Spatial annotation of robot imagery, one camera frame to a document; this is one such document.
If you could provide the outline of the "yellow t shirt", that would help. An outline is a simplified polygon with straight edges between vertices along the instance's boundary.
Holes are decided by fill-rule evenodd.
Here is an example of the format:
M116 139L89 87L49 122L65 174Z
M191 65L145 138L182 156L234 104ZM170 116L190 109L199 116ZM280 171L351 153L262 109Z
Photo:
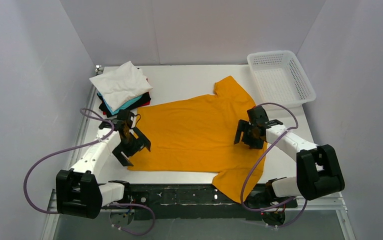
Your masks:
M236 203L247 197L264 171L262 149L234 144L239 120L255 106L232 76L205 94L138 109L138 128L151 151L130 158L131 171L215 173L212 184Z

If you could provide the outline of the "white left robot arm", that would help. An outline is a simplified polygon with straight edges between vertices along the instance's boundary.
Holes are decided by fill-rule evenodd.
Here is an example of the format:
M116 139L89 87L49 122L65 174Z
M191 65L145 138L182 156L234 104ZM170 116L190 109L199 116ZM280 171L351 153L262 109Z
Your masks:
M131 167L130 157L151 149L150 140L134 126L136 114L122 110L116 118L105 119L92 144L70 169L56 175L56 207L59 214L96 218L101 208L124 198L128 183L110 180L98 183L97 177L111 157Z

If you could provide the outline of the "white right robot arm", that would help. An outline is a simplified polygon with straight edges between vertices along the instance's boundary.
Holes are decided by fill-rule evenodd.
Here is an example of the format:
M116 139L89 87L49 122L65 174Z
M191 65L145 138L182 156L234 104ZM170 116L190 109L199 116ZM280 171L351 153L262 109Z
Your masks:
M296 176L269 180L265 185L265 199L276 201L285 197L302 196L311 201L341 192L345 180L335 149L318 145L292 131L277 119L269 119L262 105L247 111L248 120L239 120L234 143L243 142L250 149L261 150L264 144L277 147L296 163Z

